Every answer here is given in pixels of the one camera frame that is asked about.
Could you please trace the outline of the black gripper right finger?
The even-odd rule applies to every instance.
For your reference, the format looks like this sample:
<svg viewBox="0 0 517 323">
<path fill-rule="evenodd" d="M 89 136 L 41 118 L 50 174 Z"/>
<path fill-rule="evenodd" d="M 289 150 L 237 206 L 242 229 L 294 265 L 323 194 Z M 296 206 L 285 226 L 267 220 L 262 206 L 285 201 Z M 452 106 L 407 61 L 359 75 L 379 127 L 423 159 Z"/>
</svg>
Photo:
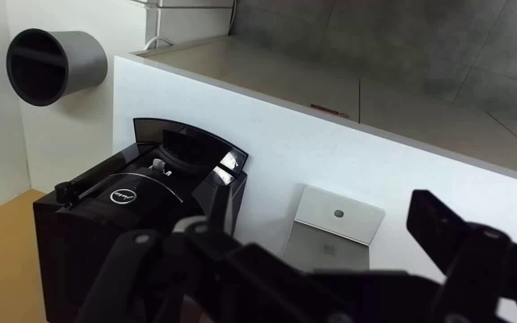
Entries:
<svg viewBox="0 0 517 323">
<path fill-rule="evenodd" d="M 470 222 L 429 190 L 413 190 L 405 229 L 445 274 L 431 310 L 441 323 L 506 323 L 501 298 L 517 303 L 517 242 Z"/>
</svg>

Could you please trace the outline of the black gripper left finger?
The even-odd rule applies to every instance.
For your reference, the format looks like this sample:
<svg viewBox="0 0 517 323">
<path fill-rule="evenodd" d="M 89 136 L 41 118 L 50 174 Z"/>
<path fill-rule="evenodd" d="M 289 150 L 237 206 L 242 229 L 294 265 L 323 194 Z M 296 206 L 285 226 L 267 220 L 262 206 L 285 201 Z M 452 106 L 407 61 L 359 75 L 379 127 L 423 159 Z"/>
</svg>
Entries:
<svg viewBox="0 0 517 323">
<path fill-rule="evenodd" d="M 75 323 L 186 323 L 185 303 L 212 323 L 355 323 L 348 301 L 203 220 L 120 235 Z"/>
</svg>

